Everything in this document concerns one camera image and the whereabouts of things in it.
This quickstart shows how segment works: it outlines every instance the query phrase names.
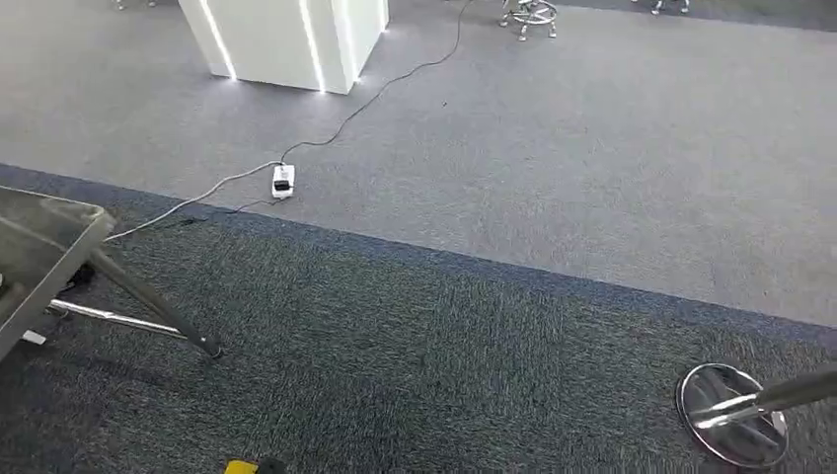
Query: bar stool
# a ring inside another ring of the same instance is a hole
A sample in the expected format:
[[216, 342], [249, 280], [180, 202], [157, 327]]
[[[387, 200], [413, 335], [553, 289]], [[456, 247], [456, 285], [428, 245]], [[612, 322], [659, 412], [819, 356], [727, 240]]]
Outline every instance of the bar stool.
[[788, 450], [782, 411], [835, 395], [837, 363], [767, 388], [735, 367], [704, 363], [680, 380], [675, 399], [683, 424], [703, 447], [735, 466], [762, 469]]
[[[511, 2], [516, 2], [516, 4], [509, 8]], [[549, 25], [549, 38], [555, 38], [558, 35], [555, 28], [558, 8], [551, 3], [543, 0], [504, 0], [502, 9], [505, 13], [500, 18], [499, 25], [504, 28], [507, 27], [509, 18], [522, 24], [520, 36], [517, 37], [520, 41], [526, 41], [526, 30], [530, 25]]]

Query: black cable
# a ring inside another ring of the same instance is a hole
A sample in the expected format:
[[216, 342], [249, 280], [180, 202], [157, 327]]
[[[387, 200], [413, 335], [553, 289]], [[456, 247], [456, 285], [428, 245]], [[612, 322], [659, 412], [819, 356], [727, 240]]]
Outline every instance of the black cable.
[[[407, 79], [408, 77], [412, 76], [413, 74], [416, 74], [417, 72], [424, 69], [425, 67], [437, 66], [437, 65], [447, 61], [448, 59], [450, 59], [450, 57], [453, 56], [456, 53], [457, 49], [459, 49], [459, 42], [460, 42], [460, 39], [462, 38], [462, 16], [465, 15], [465, 10], [467, 10], [468, 7], [473, 2], [474, 2], [474, 0], [468, 0], [467, 2], [465, 2], [465, 5], [462, 6], [462, 10], [459, 11], [459, 16], [457, 17], [457, 20], [456, 20], [456, 41], [453, 43], [453, 47], [451, 48], [450, 52], [448, 52], [447, 54], [442, 56], [441, 59], [419, 64], [418, 66], [414, 67], [410, 72], [408, 72], [406, 74], [403, 74], [401, 76], [398, 76], [395, 79], [390, 79], [389, 81], [387, 81], [381, 87], [380, 90], [378, 90], [378, 92], [374, 96], [372, 96], [371, 99], [369, 99], [365, 104], [360, 106], [359, 109], [357, 109], [356, 111], [351, 113], [351, 115], [346, 117], [342, 121], [340, 127], [338, 128], [338, 131], [336, 131], [335, 134], [332, 135], [331, 138], [329, 138], [328, 140], [325, 140], [325, 141], [300, 141], [299, 143], [295, 143], [295, 144], [291, 145], [289, 148], [287, 148], [285, 151], [282, 152], [281, 157], [279, 157], [279, 161], [284, 162], [285, 161], [285, 156], [287, 156], [288, 153], [290, 153], [291, 151], [299, 148], [300, 146], [326, 146], [326, 145], [330, 145], [330, 144], [334, 143], [334, 141], [337, 140], [338, 137], [340, 137], [340, 135], [342, 133], [342, 130], [345, 128], [345, 126], [352, 119], [354, 119], [355, 117], [360, 115], [361, 112], [365, 111], [369, 106], [371, 106], [372, 103], [374, 103], [376, 100], [378, 100], [378, 98], [381, 97], [381, 95], [387, 90], [388, 87], [395, 84], [396, 82]], [[274, 205], [277, 202], [279, 202], [279, 201], [278, 200], [266, 201], [266, 200], [261, 200], [260, 199], [260, 200], [255, 200], [253, 202], [250, 202], [248, 204], [244, 204], [241, 207], [238, 207], [238, 208], [233, 209], [233, 210], [222, 211], [222, 212], [212, 212], [212, 214], [217, 214], [217, 213], [235, 214], [235, 213], [238, 213], [238, 212], [246, 209], [247, 207], [251, 207], [251, 206], [256, 205], [256, 204], [267, 203], [267, 204], [270, 204], [270, 205]], [[203, 218], [203, 219], [190, 217], [190, 218], [183, 219], [180, 222], [177, 222], [173, 225], [158, 227], [158, 229], [167, 229], [167, 228], [174, 227], [174, 226], [177, 226], [177, 225], [191, 225], [191, 224], [194, 224], [196, 222], [205, 222], [207, 220], [209, 220], [209, 217], [206, 217], [206, 218]]]

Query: round chrome base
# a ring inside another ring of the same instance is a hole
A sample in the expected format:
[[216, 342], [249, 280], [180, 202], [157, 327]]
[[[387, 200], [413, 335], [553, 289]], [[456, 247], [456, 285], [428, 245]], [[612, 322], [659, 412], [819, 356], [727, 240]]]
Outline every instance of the round chrome base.
[[745, 468], [769, 467], [788, 450], [788, 425], [781, 412], [729, 424], [713, 424], [706, 412], [720, 402], [761, 389], [751, 376], [734, 367], [705, 363], [677, 385], [677, 411], [689, 432], [720, 459]]
[[515, 10], [509, 13], [509, 17], [517, 23], [524, 25], [549, 25], [558, 18], [558, 10], [554, 6], [542, 3], [543, 8], [537, 11]]

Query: stool leg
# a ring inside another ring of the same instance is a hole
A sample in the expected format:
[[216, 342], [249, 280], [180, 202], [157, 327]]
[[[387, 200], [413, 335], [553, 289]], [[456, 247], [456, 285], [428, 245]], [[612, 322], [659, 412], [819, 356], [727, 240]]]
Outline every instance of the stool leg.
[[221, 356], [221, 348], [215, 342], [201, 336], [197, 329], [185, 319], [181, 318], [175, 309], [158, 295], [151, 286], [142, 280], [129, 276], [122, 267], [117, 265], [104, 252], [95, 250], [90, 256], [90, 263], [114, 283], [130, 293], [131, 296], [148, 306], [166, 324], [175, 327], [192, 344], [201, 348], [212, 358]]
[[520, 36], [517, 37], [518, 41], [526, 41], [526, 30], [529, 29], [529, 22], [532, 21], [532, 16], [535, 14], [533, 8], [535, 8], [535, 5], [532, 5], [531, 3], [526, 5], [526, 10], [529, 12], [529, 16], [526, 17], [526, 21], [523, 22], [523, 26], [520, 27]]

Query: led light strip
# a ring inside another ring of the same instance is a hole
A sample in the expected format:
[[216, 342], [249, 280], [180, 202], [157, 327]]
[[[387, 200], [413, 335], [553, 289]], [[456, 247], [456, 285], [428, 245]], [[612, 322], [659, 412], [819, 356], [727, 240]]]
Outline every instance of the led light strip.
[[302, 26], [305, 27], [305, 36], [308, 37], [308, 48], [311, 50], [311, 62], [314, 63], [314, 74], [320, 84], [320, 92], [326, 92], [326, 83], [323, 80], [323, 66], [320, 65], [320, 53], [317, 51], [317, 42], [314, 40], [314, 30], [311, 28], [311, 14], [308, 12], [308, 0], [299, 0], [299, 10], [302, 13]]
[[218, 31], [218, 24], [215, 23], [215, 17], [212, 16], [212, 11], [209, 10], [208, 0], [200, 0], [200, 7], [203, 9], [203, 16], [206, 17], [206, 23], [209, 24], [209, 29], [212, 30], [212, 35], [215, 37], [215, 44], [221, 51], [221, 56], [224, 58], [224, 64], [227, 66], [227, 73], [230, 79], [238, 80], [238, 75], [233, 67], [233, 61], [230, 59], [230, 53], [227, 51], [227, 46], [224, 45], [224, 40], [221, 39], [221, 32]]
[[386, 15], [386, 2], [387, 0], [381, 0], [379, 4], [380, 8], [378, 8], [378, 14], [380, 15], [381, 21], [381, 33], [387, 31], [387, 15]]
[[341, 0], [342, 21], [345, 25], [345, 42], [348, 47], [348, 62], [351, 63], [351, 77], [354, 82], [360, 81], [360, 71], [357, 70], [357, 59], [354, 56], [354, 29], [351, 27], [351, 18], [348, 14], [348, 0]]

